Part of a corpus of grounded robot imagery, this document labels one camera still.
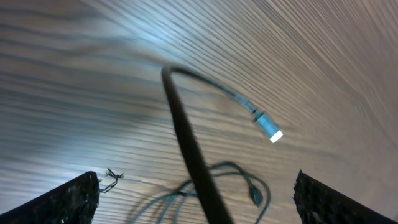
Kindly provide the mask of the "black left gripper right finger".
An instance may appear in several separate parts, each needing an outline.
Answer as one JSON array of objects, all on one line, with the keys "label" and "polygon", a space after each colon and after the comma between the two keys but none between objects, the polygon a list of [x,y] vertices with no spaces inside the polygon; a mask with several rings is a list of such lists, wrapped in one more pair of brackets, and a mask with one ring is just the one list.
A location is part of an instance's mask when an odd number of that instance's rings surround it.
[{"label": "black left gripper right finger", "polygon": [[397,224],[303,172],[296,178],[293,200],[302,224]]}]

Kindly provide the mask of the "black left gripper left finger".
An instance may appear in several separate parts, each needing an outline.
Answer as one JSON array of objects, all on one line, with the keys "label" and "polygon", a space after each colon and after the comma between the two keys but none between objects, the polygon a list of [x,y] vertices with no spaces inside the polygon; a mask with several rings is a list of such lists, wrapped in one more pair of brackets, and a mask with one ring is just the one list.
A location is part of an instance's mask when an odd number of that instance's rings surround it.
[{"label": "black left gripper left finger", "polygon": [[1,224],[91,224],[99,204],[99,179],[93,171],[1,215]]}]

